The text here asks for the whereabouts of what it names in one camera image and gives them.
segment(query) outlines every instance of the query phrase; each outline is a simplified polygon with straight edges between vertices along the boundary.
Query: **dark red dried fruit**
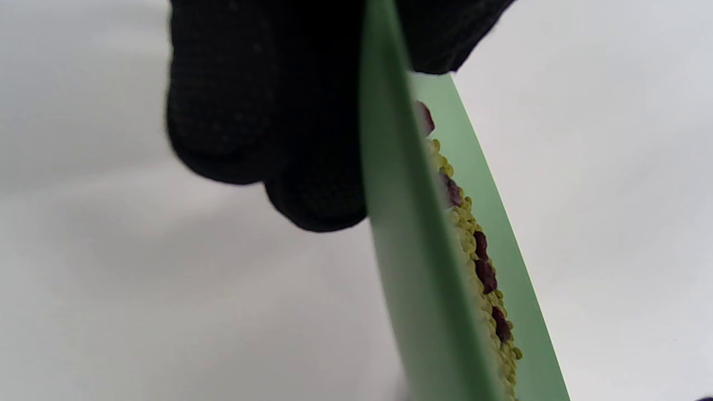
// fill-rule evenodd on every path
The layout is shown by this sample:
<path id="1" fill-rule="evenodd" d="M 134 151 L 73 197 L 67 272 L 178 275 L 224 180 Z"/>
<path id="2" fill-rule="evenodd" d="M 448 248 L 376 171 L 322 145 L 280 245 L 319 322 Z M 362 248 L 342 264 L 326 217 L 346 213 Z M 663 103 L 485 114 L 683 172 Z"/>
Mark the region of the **dark red dried fruit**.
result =
<path id="1" fill-rule="evenodd" d="M 476 231 L 473 237 L 475 237 L 477 244 L 476 255 L 480 259 L 488 259 L 488 239 L 486 238 L 486 234 L 482 231 Z"/>
<path id="2" fill-rule="evenodd" d="M 485 290 L 483 293 L 489 294 L 498 288 L 498 281 L 495 278 L 495 271 L 488 259 L 476 260 L 476 275 L 483 282 Z"/>
<path id="3" fill-rule="evenodd" d="M 495 319 L 495 334 L 500 338 L 500 341 L 506 342 L 513 337 L 513 331 L 510 329 L 508 320 L 505 319 L 505 313 L 498 308 L 493 306 L 493 319 Z"/>
<path id="4" fill-rule="evenodd" d="M 455 181 L 448 177 L 444 172 L 441 171 L 441 180 L 446 186 L 446 192 L 448 193 L 448 201 L 450 206 L 460 206 L 463 204 L 463 196 L 461 195 L 461 189 L 458 187 Z"/>
<path id="5" fill-rule="evenodd" d="M 436 129 L 436 123 L 434 123 L 434 118 L 431 115 L 431 111 L 428 107 L 426 107 L 423 102 L 420 101 L 416 101 L 416 109 L 418 111 L 418 114 L 422 116 L 424 122 L 426 123 L 426 136 L 431 135 L 431 133 L 434 132 L 434 129 Z"/>

